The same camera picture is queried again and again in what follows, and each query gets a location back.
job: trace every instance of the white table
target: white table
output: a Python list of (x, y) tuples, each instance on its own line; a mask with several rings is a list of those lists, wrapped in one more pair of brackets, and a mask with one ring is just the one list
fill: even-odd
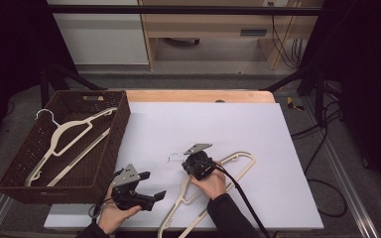
[[(257, 159), (240, 185), (267, 229), (323, 228), (279, 104), (131, 102), (130, 99), (130, 107), (132, 114), (116, 171), (128, 164), (133, 164), (138, 173), (149, 171), (151, 177), (140, 181), (137, 191), (153, 195), (166, 190), (167, 194), (155, 203), (152, 211), (141, 211), (124, 222), (122, 229), (158, 229), (187, 176), (182, 162), (168, 163), (168, 158), (183, 153), (194, 143), (212, 143), (205, 151), (215, 160), (238, 151), (248, 152)], [(225, 168), (236, 175), (247, 163), (243, 158)], [(196, 187), (191, 187), (190, 192), (194, 191)], [(230, 194), (256, 227), (237, 190), (233, 188)], [(207, 198), (202, 195), (191, 205), (182, 204), (171, 227), (188, 227), (206, 208), (206, 203)], [(90, 204), (53, 205), (45, 227), (83, 229), (90, 222), (89, 207)], [(196, 228), (213, 227), (206, 216)]]

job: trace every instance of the person's right hand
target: person's right hand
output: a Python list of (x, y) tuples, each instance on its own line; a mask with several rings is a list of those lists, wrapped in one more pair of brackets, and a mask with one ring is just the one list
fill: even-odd
[(214, 170), (211, 175), (204, 180), (197, 180), (194, 176), (190, 176), (190, 181), (198, 186), (212, 200), (226, 192), (225, 175), (219, 170)]
[(107, 190), (105, 200), (108, 200), (105, 205), (102, 207), (101, 216), (98, 220), (98, 226), (104, 233), (111, 234), (116, 231), (119, 226), (129, 217), (135, 215), (142, 208), (141, 206), (133, 206), (128, 210), (119, 209), (116, 204), (110, 199), (113, 186), (110, 185), (110, 188)]

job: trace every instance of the brown woven basket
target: brown woven basket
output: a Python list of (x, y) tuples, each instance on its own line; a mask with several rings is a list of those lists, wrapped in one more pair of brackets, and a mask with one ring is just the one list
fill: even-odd
[[(0, 191), (23, 203), (95, 203), (105, 194), (114, 173), (119, 147), (131, 111), (125, 91), (58, 91), (46, 109), (62, 125), (83, 120), (109, 107), (116, 113), (91, 121), (92, 129), (61, 156), (50, 156), (32, 186), (24, 186), (27, 176), (51, 145), (58, 128), (52, 115), (42, 112), (6, 173), (0, 180)], [(62, 133), (55, 149), (59, 152), (87, 125), (74, 126)], [(106, 129), (110, 133), (76, 164), (55, 186), (47, 186), (72, 160)]]

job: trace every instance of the floor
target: floor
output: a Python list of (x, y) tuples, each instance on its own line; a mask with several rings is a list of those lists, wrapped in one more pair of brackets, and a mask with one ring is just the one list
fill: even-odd
[[(153, 71), (131, 70), (121, 72), (110, 69), (101, 71), (83, 72), (83, 76), (90, 81), (109, 88), (216, 88), (216, 89), (260, 89), (284, 78), (293, 69), (283, 66), (271, 71), (267, 69), (265, 59), (260, 52), (256, 40), (237, 41), (201, 39), (200, 44), (194, 46), (186, 42), (161, 41), (157, 52), (156, 66)], [(74, 82), (71, 87), (78, 87)], [(300, 132), (315, 124), (312, 119), (313, 105), (311, 97), (298, 97), (295, 81), (274, 93), (275, 99), (282, 106), (284, 117), (291, 134)], [(296, 106), (289, 107), (291, 97)], [(325, 102), (332, 101), (330, 96)], [(9, 102), (9, 115), (4, 119), (0, 129), (0, 178), (8, 167), (10, 160), (17, 153), (29, 129), (34, 123), (32, 111), (40, 109), (40, 90), (33, 87), (14, 95)], [(329, 114), (337, 111), (336, 105), (329, 107)], [(294, 140), (301, 165), (305, 168), (317, 149), (320, 133), (309, 134)], [(326, 144), (318, 151), (316, 159), (310, 166), (307, 178), (320, 179), (332, 184), (338, 190), (341, 187), (332, 166), (329, 155), (333, 154), (341, 162), (350, 181), (355, 188), (361, 204), (370, 217), (372, 227), (379, 234), (362, 234), (361, 223), (357, 217), (355, 207), (350, 206), (348, 211), (340, 217), (322, 215), (323, 230), (310, 232), (280, 232), (281, 237), (381, 237), (381, 177), (378, 172), (366, 170), (362, 165), (362, 156), (359, 153), (346, 125), (342, 120), (334, 120), (328, 125)], [(343, 210), (343, 199), (338, 193), (322, 183), (310, 182), (317, 205), (324, 213), (336, 214)], [(37, 234), (26, 232), (40, 232), (56, 235), (54, 231), (43, 228), (48, 205), (26, 205), (17, 201), (11, 204), (5, 218), (0, 220), (0, 237), (35, 237)]]

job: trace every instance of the white plastic hanger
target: white plastic hanger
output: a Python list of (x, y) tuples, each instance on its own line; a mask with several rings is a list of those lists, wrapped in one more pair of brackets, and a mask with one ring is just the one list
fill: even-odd
[[(40, 173), (41, 173), (40, 169), (43, 167), (43, 165), (46, 163), (46, 161), (49, 159), (50, 156), (56, 156), (56, 157), (61, 156), (66, 150), (68, 150), (73, 144), (75, 144), (83, 135), (85, 135), (89, 130), (91, 130), (91, 128), (92, 128), (91, 121), (92, 120), (95, 120), (100, 116), (111, 115), (112, 112), (116, 111), (116, 110), (117, 110), (117, 107), (110, 107), (110, 108), (107, 108), (103, 111), (100, 111), (100, 112), (98, 112), (98, 113), (96, 113), (96, 114), (94, 114), (94, 115), (92, 115), (92, 116), (90, 116), (90, 117), (88, 117), (82, 121), (69, 121), (69, 122), (63, 123), (62, 125), (58, 124), (55, 121), (54, 114), (52, 111), (50, 111), (48, 109), (40, 110), (37, 113), (37, 117), (39, 117), (39, 113), (41, 113), (42, 111), (50, 112), (52, 114), (52, 122), (54, 122), (58, 126), (58, 129), (52, 135), (51, 146), (49, 147), (48, 151), (45, 153), (45, 155), (42, 157), (42, 159), (36, 164), (34, 169), (27, 176), (27, 179), (26, 179), (24, 185), (25, 186), (31, 186), (32, 181), (39, 179)], [(63, 134), (64, 131), (66, 131), (67, 129), (69, 129), (71, 127), (83, 125), (83, 124), (87, 124), (88, 127), (85, 128), (85, 130), (83, 130), (78, 136), (75, 137), (75, 139), (73, 139), (71, 142), (69, 142), (69, 144), (67, 144), (58, 153), (55, 152), (55, 148), (58, 144), (58, 140), (59, 140), (61, 134)]]
[(67, 165), (51, 182), (48, 186), (54, 186), (57, 184), (78, 162), (82, 160), (100, 141), (102, 141), (110, 132), (110, 128), (105, 130), (97, 139), (95, 139), (85, 150), (83, 150), (73, 161)]
[[(225, 163), (233, 160), (233, 159), (238, 159), (239, 157), (247, 157), (251, 159), (251, 161), (246, 165), (245, 168), (243, 168), (240, 173), (234, 178), (236, 181), (239, 181), (240, 179), (243, 178), (243, 176), (255, 165), (256, 163), (256, 158), (250, 155), (247, 152), (236, 152), (220, 161), (221, 165), (224, 165)], [(158, 238), (163, 238), (163, 231), (167, 228), (170, 227), (170, 224), (172, 223), (172, 217), (173, 214), (176, 212), (178, 209), (179, 205), (183, 202), (186, 205), (191, 204), (198, 196), (202, 194), (202, 191), (200, 190), (196, 194), (194, 194), (189, 200), (185, 199), (185, 193), (188, 189), (188, 185), (191, 181), (191, 178), (189, 176), (186, 176), (185, 179), (182, 181), (182, 186), (181, 186), (181, 193), (176, 200), (175, 204), (173, 207), (170, 209), (168, 215), (165, 217), (163, 220), (162, 224), (160, 225), (159, 232), (157, 237)], [(230, 182), (227, 187), (226, 191), (231, 190), (231, 188), (234, 187), (234, 183)], [(207, 215), (207, 210), (205, 209), (203, 212), (199, 214), (199, 216), (188, 226), (188, 228), (181, 234), (179, 238), (185, 238), (201, 221), (202, 219)]]

